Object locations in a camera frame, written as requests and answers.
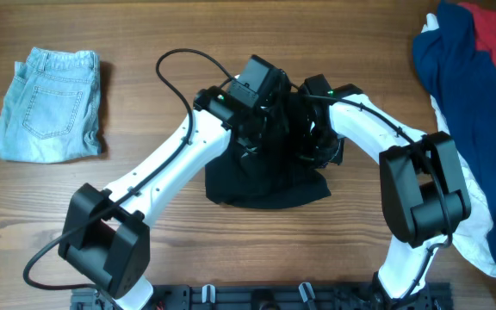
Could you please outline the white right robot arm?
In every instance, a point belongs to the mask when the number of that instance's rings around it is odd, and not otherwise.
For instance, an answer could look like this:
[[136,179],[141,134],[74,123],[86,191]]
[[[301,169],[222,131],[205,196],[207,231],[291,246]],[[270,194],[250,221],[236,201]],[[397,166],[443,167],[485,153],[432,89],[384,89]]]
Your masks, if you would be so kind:
[[453,139],[406,126],[360,90],[297,93],[313,110],[313,124],[356,143],[379,165],[383,217],[392,239],[374,274],[370,304],[409,307],[429,298],[425,276],[439,250],[470,213],[470,200]]

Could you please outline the black t-shirt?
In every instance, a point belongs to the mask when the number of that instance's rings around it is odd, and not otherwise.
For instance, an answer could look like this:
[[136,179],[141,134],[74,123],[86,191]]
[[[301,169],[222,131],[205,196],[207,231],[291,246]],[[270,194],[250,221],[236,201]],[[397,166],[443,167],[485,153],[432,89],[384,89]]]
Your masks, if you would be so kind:
[[284,102],[290,134],[279,152],[238,156],[227,149],[205,166],[206,197],[238,208],[294,208],[331,195],[324,168],[301,165],[293,154],[293,97]]

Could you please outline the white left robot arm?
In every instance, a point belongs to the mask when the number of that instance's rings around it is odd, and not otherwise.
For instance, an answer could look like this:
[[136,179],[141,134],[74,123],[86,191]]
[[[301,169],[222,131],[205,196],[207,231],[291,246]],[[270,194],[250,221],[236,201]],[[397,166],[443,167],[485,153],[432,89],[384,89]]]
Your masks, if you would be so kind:
[[119,309],[141,309],[154,288],[152,226],[183,186],[232,142],[257,149],[272,108],[290,90],[255,92],[243,84],[201,90],[181,126],[125,176],[98,190],[83,185],[72,196],[58,254]]

